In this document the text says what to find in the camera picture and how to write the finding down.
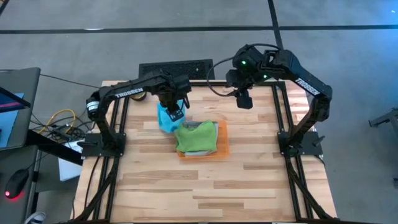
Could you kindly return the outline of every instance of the wooden table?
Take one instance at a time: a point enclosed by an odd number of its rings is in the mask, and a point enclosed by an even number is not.
[[[103,85],[117,82],[105,81]],[[307,98],[294,83],[286,85],[297,123],[308,110]],[[223,92],[222,87],[215,89]],[[157,97],[148,95],[142,102],[130,101],[126,150],[119,166],[111,222],[294,221],[285,162],[276,137],[279,128],[272,90],[258,86],[250,94],[254,107],[244,110],[236,107],[235,98],[216,96],[208,87],[192,87],[187,119],[225,120],[231,154],[227,159],[189,162],[178,158],[174,136],[159,129]],[[287,122],[281,92],[279,100]],[[120,116],[122,102],[119,105]],[[113,106],[109,108],[108,120]],[[95,160],[89,158],[83,164],[75,199],[77,215],[83,210]],[[323,164],[313,156],[302,156],[302,160],[309,191],[335,217]],[[102,159],[95,169],[89,199],[98,188],[101,164]],[[304,217],[302,194],[297,192]],[[107,198],[105,192],[100,218],[104,217]]]

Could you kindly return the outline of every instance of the yellow cable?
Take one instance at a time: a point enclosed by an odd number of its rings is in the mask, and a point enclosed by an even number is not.
[[[60,111],[55,112],[55,113],[51,116],[51,118],[49,119],[49,121],[47,122],[47,124],[46,124],[40,131],[38,131],[37,133],[41,134],[41,133],[49,126],[49,124],[51,123],[51,121],[52,121],[58,114],[63,113],[63,112],[71,112],[72,115],[73,115],[72,124],[70,125],[70,128],[68,128],[68,129],[65,131],[65,133],[67,133],[67,132],[72,128],[74,122],[76,121],[76,114],[75,114],[75,112],[74,112],[73,110],[71,110],[71,109],[64,109],[64,110],[60,110]]]

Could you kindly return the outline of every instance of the white paper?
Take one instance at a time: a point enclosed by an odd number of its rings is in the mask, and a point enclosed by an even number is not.
[[[84,140],[65,143],[64,146],[71,148],[76,152],[81,153],[82,148],[77,145],[77,143],[80,141],[84,141]],[[72,162],[68,162],[68,161],[60,159],[60,158],[58,158],[58,165],[60,167],[60,180],[61,181],[66,181],[66,180],[72,179],[72,178],[80,175],[81,166],[79,166],[79,165],[76,165]]]

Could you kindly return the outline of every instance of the gray floor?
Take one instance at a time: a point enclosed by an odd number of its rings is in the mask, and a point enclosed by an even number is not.
[[[280,26],[398,24],[395,0],[274,3]],[[11,0],[0,17],[0,29],[271,25],[266,0]],[[398,30],[296,30],[281,36],[307,70],[333,87],[330,118],[317,129],[326,136],[322,146],[338,216],[396,223],[398,189],[392,178],[398,177],[398,142],[389,125],[370,128],[368,120],[398,106]],[[216,62],[253,42],[274,44],[274,33],[0,35],[0,68],[35,66],[47,75],[100,85],[105,79],[137,78],[140,63]],[[224,78],[229,66],[216,69],[216,78]],[[42,121],[64,108],[81,113],[92,91],[42,77],[34,113]],[[56,164],[51,160],[48,167]],[[40,194],[39,209],[49,214],[48,223],[69,217],[74,188],[68,188]],[[59,201],[64,203],[50,206]]]

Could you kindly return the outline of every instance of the folded cloth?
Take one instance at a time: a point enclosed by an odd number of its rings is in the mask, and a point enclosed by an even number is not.
[[[160,103],[157,103],[157,120],[159,122],[159,128],[166,133],[172,133],[178,128],[180,123],[185,120],[185,106],[183,105],[183,101],[178,100],[177,104],[180,108],[183,107],[182,112],[184,113],[184,117],[179,120],[172,121],[166,112],[166,108],[161,106]]]
[[[217,150],[217,131],[212,121],[205,121],[197,128],[190,128],[181,123],[174,131],[177,138],[176,148],[181,152]]]
[[[202,122],[199,121],[185,121],[183,125],[186,128],[197,128]],[[213,122],[213,124],[216,126],[216,139],[218,138],[218,122]],[[184,155],[186,156],[207,156],[213,152],[216,152],[216,150],[209,150],[209,151],[197,151],[197,152],[184,152]]]

